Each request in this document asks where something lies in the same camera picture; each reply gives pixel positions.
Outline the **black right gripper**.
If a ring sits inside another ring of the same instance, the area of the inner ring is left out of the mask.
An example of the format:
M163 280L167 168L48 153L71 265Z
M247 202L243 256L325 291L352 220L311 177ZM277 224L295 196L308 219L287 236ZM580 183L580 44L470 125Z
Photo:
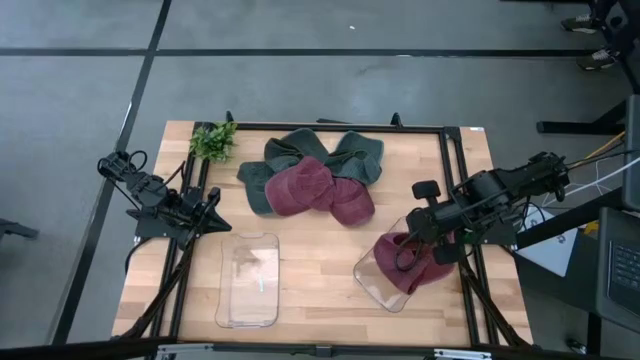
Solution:
M457 263L461 250L453 242L451 226L452 205L414 208L406 217L409 238L421 245L436 246L433 258L438 265Z

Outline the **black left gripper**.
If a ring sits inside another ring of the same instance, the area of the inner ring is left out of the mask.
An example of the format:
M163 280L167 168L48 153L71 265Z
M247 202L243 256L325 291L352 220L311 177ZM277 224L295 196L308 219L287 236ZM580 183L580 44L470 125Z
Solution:
M172 204L175 217L172 228L173 235L195 229L197 234L230 232L232 226L221 218L214 210L209 211L211 201L180 201Z

